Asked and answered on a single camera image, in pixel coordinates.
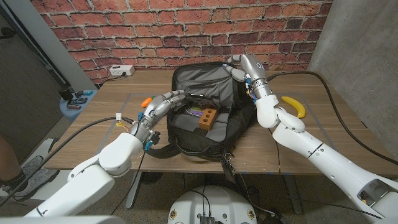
power strip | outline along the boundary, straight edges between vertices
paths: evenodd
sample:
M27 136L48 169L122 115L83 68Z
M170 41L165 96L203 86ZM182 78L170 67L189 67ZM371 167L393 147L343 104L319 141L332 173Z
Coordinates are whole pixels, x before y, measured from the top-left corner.
M134 67L132 65L113 65L111 69L112 76L121 76L123 72L126 72L126 75L132 75L135 71Z

yellow banana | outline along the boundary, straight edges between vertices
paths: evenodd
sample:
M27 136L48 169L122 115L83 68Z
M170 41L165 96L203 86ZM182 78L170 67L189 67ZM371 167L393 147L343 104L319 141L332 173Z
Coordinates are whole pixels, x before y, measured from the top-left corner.
M297 110L298 118L303 118L305 116L305 108L303 104L288 96L282 96L282 100L293 106Z

orange object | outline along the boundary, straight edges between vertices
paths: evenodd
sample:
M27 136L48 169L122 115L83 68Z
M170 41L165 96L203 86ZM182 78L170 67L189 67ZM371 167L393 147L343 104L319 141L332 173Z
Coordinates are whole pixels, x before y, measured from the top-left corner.
M201 116L198 125L199 128L210 131L216 121L217 110L213 108L206 108Z
M145 107L148 106L148 104L149 104L151 101L152 101L152 98L149 97L148 99L144 100L144 102L141 103L141 106L142 106L143 108L145 108Z

shoe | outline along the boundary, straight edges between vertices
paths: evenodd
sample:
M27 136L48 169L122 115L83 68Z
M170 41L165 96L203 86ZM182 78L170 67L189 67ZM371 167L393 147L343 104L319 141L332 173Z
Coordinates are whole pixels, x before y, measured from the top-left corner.
M33 172L34 169L36 169L40 165L40 163L42 163L42 161L43 161L43 157L36 156L33 159L31 159L29 162L27 162L23 167L21 167L21 169L22 169L23 173L26 176L28 176L30 173ZM5 191L7 193L10 193L11 188L8 186L3 186L1 188L1 190Z
M37 173L35 173L35 175L29 179L27 187L24 190L14 194L14 199L17 202L23 202L31 198L34 194L36 194L36 191L41 186L53 181L59 172L59 170L48 170L46 168L41 168L41 170L37 171Z

robotic hand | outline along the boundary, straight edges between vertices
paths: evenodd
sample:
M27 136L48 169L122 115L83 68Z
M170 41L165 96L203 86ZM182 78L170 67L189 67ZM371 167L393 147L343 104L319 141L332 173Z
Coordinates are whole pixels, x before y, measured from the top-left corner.
M257 107L259 124L276 129L272 137L281 145L305 156L313 165L334 182L371 222L379 218L398 217L398 183L368 172L305 130L304 123L275 108L279 103L272 94L261 62L252 55L234 55L228 62L240 62L242 70L224 65L235 80L246 82L248 94Z
M172 91L154 98L143 117L122 133L94 157L77 165L68 176L68 183L49 199L29 212L26 217L59 217L76 215L113 187L115 177L121 177L131 168L131 156L145 146L159 142L159 132L152 128L172 108L182 105L183 91Z

